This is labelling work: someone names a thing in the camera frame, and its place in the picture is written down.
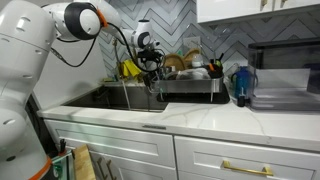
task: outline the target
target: gold cabinet handle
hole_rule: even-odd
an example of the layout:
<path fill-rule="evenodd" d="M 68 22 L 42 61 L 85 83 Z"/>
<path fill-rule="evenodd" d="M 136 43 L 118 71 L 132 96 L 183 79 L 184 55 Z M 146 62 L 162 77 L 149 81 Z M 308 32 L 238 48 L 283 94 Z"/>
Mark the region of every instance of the gold cabinet handle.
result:
<path fill-rule="evenodd" d="M 111 180 L 117 180 L 117 177 L 113 177 L 113 174 L 112 174 L 112 171 L 111 171 L 111 168 L 110 168 L 111 163 L 112 163 L 111 160 L 109 160 L 109 161 L 107 162 L 107 167 L 108 167 L 109 174 L 110 174 L 110 176 L 111 176 Z"/>
<path fill-rule="evenodd" d="M 261 0 L 261 6 L 265 6 L 268 4 L 268 0 Z"/>
<path fill-rule="evenodd" d="M 258 174 L 258 175 L 263 175 L 263 176 L 273 176 L 272 170 L 269 167 L 264 167 L 262 171 L 255 171 L 255 170 L 250 170 L 250 169 L 242 169 L 242 168 L 232 167 L 229 161 L 223 161 L 222 164 L 225 169 L 231 169 L 234 171 L 247 172 L 247 173 Z"/>
<path fill-rule="evenodd" d="M 102 162 L 102 158 L 99 158 L 99 160 L 97 161 L 97 164 L 98 164 L 98 167 L 99 167 L 99 171 L 102 174 L 103 180 L 106 180 L 108 178 L 108 174 L 104 175 L 104 173 L 102 171 L 102 167 L 101 167 L 101 162 Z"/>

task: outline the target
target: marble countertop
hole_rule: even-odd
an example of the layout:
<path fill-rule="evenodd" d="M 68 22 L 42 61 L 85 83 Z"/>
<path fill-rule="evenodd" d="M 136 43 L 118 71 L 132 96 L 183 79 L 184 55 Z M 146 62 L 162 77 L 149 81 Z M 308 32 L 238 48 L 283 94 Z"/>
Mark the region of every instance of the marble countertop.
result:
<path fill-rule="evenodd" d="M 169 103 L 162 113 L 58 106 L 38 114 L 45 119 L 320 152 L 320 114 L 252 112 L 232 102 Z"/>

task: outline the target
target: herringbone tile backsplash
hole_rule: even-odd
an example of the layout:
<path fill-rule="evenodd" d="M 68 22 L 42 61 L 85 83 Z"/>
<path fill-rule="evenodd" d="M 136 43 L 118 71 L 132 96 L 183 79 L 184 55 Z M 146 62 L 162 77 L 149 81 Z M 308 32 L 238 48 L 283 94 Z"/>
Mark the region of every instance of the herringbone tile backsplash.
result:
<path fill-rule="evenodd" d="M 225 53 L 225 69 L 235 62 L 246 64 L 250 43 L 320 37 L 320 10 L 210 26 L 197 24 L 196 0 L 108 2 L 119 11 L 123 28 L 136 29 L 138 20 L 149 19 L 165 53 L 186 52 L 182 39 L 200 36 L 208 58 Z M 111 75 L 116 64 L 112 36 L 102 33 L 99 43 Z M 118 46 L 118 51 L 121 60 L 129 58 L 124 46 Z"/>

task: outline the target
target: stainless steel sink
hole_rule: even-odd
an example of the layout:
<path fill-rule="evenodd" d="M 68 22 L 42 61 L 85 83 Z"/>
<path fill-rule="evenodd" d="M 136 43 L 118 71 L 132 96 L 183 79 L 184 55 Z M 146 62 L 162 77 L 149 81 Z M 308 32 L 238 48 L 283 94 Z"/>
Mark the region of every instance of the stainless steel sink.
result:
<path fill-rule="evenodd" d="M 146 87 L 129 86 L 126 92 L 127 96 L 123 86 L 103 86 L 63 105 L 144 112 L 162 112 L 168 105 L 158 102 L 157 94 L 150 93 Z"/>

